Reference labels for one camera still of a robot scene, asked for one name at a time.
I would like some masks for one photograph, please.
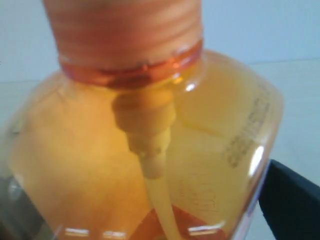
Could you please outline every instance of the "orange liquid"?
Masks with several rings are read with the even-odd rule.
[[[161,239],[139,159],[112,107],[138,88],[99,85],[60,72],[48,78],[9,123],[3,161],[59,240]],[[229,239],[267,165],[282,97],[210,51],[143,89],[163,90],[172,93],[175,110],[165,172],[179,233],[186,240]],[[203,226],[214,231],[192,234]]]

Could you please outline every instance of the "plastic bottle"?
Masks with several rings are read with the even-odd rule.
[[[61,71],[1,141],[5,240],[242,239],[281,94],[203,50],[200,0],[43,0]]]

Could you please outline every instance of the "orange label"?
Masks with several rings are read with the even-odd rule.
[[[221,229],[214,229],[195,216],[172,206],[175,221],[184,240],[226,240]],[[129,240],[167,240],[156,211],[153,209],[143,219]]]

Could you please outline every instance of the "orange pump head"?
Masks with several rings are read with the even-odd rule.
[[[43,0],[60,61],[105,71],[154,65],[202,40],[201,0]]]

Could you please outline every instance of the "black object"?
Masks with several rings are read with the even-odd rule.
[[[259,198],[277,240],[320,240],[320,188],[272,160]]]
[[[33,240],[43,223],[17,180],[0,178],[0,240]]]

